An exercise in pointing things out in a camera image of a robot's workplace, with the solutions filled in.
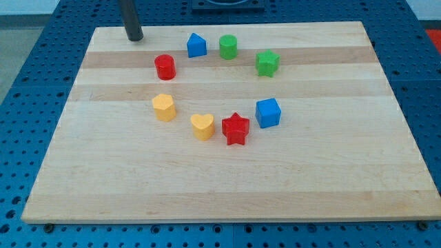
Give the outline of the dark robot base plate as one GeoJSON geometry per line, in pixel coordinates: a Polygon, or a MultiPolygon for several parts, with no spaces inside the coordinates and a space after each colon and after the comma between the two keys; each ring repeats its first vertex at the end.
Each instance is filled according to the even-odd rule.
{"type": "Polygon", "coordinates": [[[265,9],[266,0],[191,0],[192,12],[265,9]]]}

